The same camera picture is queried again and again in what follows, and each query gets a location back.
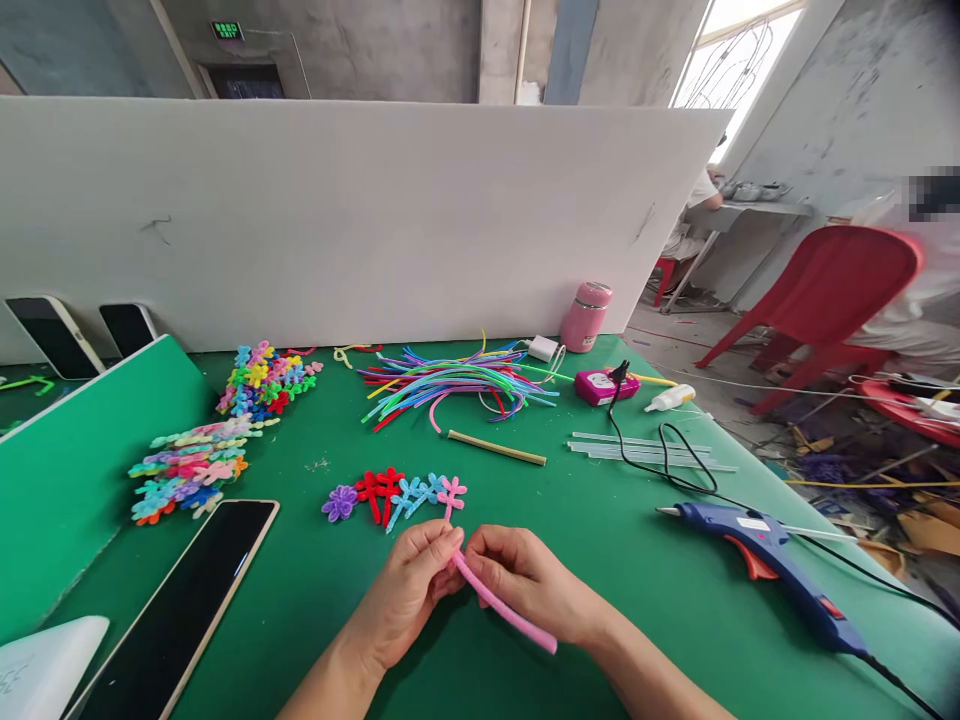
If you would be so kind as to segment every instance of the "finger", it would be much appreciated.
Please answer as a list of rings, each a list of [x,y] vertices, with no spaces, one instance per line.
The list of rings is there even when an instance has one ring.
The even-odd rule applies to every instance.
[[[463,528],[454,528],[436,538],[417,557],[407,563],[410,576],[415,582],[422,582],[423,587],[426,588],[433,576],[447,566],[462,544]]]
[[[390,553],[390,559],[398,565],[405,565],[419,557],[420,553],[430,546],[430,543],[452,529],[453,526],[443,519],[429,520],[420,525],[413,525],[404,530],[397,538],[393,551]]]
[[[529,583],[529,580],[514,575],[496,560],[491,560],[482,555],[471,553],[467,558],[467,566],[479,578],[480,582],[507,605],[518,611],[519,608],[523,607],[523,584]],[[481,600],[480,607],[485,606],[486,604]]]
[[[518,560],[524,555],[526,531],[501,525],[481,525],[467,543],[464,555],[475,553],[515,569]]]
[[[456,595],[465,584],[463,576],[456,567],[448,565],[433,576],[429,594],[434,602],[439,602],[448,595]]]

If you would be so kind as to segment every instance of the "red plastic chair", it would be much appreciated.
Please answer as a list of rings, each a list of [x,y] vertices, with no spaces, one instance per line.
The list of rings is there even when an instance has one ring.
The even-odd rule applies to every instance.
[[[802,389],[841,365],[879,370],[894,355],[887,350],[845,345],[909,285],[923,268],[923,251],[911,238],[868,227],[825,227],[810,233],[783,274],[756,307],[697,363],[707,367],[758,325],[777,331],[754,367],[767,369],[802,345],[810,358],[796,368],[784,388]],[[770,393],[750,412],[766,415],[793,393]]]
[[[657,291],[657,299],[653,301],[654,307],[660,307],[660,301],[663,300],[663,293],[670,287],[670,277],[677,267],[677,261],[671,260],[670,258],[660,258],[653,267],[663,270],[663,275],[660,276],[660,289]]]

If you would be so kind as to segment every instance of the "white glue bottle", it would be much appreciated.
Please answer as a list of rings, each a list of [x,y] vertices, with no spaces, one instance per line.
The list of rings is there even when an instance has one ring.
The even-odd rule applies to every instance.
[[[650,401],[650,404],[644,408],[644,412],[670,410],[675,407],[680,407],[685,402],[693,400],[696,396],[697,391],[689,385],[677,385],[657,395]]]

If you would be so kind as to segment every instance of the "red stool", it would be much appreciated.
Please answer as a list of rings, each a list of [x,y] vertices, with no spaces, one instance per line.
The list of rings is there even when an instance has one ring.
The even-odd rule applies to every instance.
[[[657,264],[653,267],[654,269],[660,268],[663,270],[663,276],[660,278],[660,289],[657,291],[657,299],[653,301],[654,307],[660,307],[660,301],[663,300],[663,293],[670,287],[670,277],[677,267],[677,261],[671,260],[670,258],[659,258]]]

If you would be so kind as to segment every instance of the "hot glue gun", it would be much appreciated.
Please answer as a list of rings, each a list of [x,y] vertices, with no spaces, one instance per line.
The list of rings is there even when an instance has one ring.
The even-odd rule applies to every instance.
[[[850,621],[787,557],[783,546],[790,536],[779,521],[752,510],[705,503],[677,503],[657,512],[679,517],[736,545],[750,579],[779,580],[790,603],[827,650],[870,657]]]

